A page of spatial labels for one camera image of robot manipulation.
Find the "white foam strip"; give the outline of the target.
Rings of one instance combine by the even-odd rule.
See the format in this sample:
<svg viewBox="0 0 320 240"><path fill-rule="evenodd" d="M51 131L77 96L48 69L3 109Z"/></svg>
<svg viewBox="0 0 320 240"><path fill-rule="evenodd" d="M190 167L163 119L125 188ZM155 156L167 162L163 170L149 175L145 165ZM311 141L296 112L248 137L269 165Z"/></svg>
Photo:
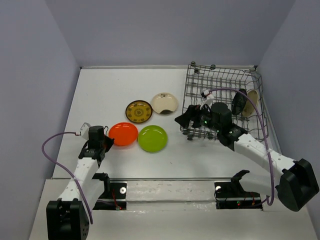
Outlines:
<svg viewBox="0 0 320 240"><path fill-rule="evenodd" d="M130 181L126 187L128 202L213 202L215 183L206 180Z"/></svg>

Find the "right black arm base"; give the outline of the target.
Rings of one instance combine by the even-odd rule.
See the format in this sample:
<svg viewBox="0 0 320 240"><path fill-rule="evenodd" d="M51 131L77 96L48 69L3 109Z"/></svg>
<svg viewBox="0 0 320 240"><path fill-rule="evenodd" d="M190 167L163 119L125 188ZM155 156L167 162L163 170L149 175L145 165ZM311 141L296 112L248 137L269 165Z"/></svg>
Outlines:
<svg viewBox="0 0 320 240"><path fill-rule="evenodd" d="M217 210L263 209L261 196L257 192L245 191L240 184L249 170L237 172L230 181L214 183L214 198Z"/></svg>

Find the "cream plate with dark spot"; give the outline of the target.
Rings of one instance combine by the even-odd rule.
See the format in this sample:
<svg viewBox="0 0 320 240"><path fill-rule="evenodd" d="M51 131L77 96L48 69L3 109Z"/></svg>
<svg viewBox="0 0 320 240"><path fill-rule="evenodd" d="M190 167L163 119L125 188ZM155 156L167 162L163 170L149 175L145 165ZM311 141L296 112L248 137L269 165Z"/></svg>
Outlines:
<svg viewBox="0 0 320 240"><path fill-rule="evenodd" d="M160 115L172 114L178 109L178 105L177 98L168 92L158 93L151 100L153 111Z"/></svg>

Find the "cream floral plate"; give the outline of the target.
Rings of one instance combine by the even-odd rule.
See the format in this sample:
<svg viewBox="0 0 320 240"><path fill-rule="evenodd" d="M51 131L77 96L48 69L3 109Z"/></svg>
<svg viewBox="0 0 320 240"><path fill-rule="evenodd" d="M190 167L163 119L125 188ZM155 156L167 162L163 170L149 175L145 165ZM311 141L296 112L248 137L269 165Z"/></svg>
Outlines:
<svg viewBox="0 0 320 240"><path fill-rule="evenodd" d="M242 111L242 116L244 118L249 118L252 114L256 112L255 108L258 106L259 93L255 89L251 89L247 92L248 100Z"/></svg>

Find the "green plate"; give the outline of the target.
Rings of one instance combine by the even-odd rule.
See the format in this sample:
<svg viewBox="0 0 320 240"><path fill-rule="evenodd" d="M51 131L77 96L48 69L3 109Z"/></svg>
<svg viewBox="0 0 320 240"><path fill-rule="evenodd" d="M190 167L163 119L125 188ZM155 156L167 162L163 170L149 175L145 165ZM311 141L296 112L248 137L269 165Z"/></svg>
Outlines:
<svg viewBox="0 0 320 240"><path fill-rule="evenodd" d="M148 125L139 132L137 141L144 151L156 153L166 147L168 135L162 127Z"/></svg>

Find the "black plate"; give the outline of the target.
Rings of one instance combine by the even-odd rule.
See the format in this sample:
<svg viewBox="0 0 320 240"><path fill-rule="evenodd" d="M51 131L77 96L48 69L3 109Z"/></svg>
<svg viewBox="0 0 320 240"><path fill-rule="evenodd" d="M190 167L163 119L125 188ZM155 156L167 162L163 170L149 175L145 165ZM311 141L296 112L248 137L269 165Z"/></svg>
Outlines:
<svg viewBox="0 0 320 240"><path fill-rule="evenodd" d="M231 113L234 116L240 115L247 103L247 91L244 88L238 90L231 103Z"/></svg>

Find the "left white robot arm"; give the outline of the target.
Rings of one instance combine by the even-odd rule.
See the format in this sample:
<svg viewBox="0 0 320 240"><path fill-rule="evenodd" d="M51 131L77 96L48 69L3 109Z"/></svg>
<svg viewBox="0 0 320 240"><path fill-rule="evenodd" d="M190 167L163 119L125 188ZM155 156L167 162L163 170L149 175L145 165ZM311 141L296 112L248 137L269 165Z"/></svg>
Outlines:
<svg viewBox="0 0 320 240"><path fill-rule="evenodd" d="M108 126L84 123L73 135L85 139L74 171L44 156L70 175L64 191L46 206L47 235L50 240L85 240L93 224L93 208L99 197L110 194L111 183L107 173L98 170L114 139L106 135Z"/></svg>

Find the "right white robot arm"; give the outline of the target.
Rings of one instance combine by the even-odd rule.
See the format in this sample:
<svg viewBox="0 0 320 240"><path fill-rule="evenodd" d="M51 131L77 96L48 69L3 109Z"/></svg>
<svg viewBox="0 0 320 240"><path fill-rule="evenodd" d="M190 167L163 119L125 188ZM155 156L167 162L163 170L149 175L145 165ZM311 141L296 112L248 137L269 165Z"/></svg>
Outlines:
<svg viewBox="0 0 320 240"><path fill-rule="evenodd" d="M262 189L266 190L265 195L276 197L291 211L298 212L320 191L309 161L304 158L294 160L269 149L233 123L232 112L225 103L190 105L174 120L183 129L206 127L213 130L223 146L267 170L270 177L261 184Z"/></svg>

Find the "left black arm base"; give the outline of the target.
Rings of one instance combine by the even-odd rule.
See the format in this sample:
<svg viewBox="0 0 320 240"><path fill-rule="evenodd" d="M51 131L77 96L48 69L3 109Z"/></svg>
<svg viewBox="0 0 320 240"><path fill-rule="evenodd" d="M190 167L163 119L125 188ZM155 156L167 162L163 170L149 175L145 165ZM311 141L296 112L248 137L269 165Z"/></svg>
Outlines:
<svg viewBox="0 0 320 240"><path fill-rule="evenodd" d="M93 180L103 182L104 191L98 198L93 210L124 211L127 209L127 182L110 180L107 173L95 173Z"/></svg>

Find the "orange plate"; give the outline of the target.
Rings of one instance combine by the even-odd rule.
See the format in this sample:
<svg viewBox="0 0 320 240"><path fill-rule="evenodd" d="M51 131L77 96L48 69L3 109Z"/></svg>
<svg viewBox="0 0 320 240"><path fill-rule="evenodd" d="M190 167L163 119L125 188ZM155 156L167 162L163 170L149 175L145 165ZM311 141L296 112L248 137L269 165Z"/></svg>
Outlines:
<svg viewBox="0 0 320 240"><path fill-rule="evenodd" d="M138 137L137 127L130 122L119 122L113 125L108 132L108 137L114 139L116 146L131 145Z"/></svg>

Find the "brown yellow patterned plate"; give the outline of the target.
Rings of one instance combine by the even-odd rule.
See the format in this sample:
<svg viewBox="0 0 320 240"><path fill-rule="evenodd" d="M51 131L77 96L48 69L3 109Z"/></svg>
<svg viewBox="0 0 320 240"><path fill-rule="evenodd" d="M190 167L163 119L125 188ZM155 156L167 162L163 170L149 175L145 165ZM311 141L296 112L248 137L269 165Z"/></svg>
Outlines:
<svg viewBox="0 0 320 240"><path fill-rule="evenodd" d="M145 123L152 117L152 115L152 106L144 100L132 101L125 109L126 118L134 124Z"/></svg>

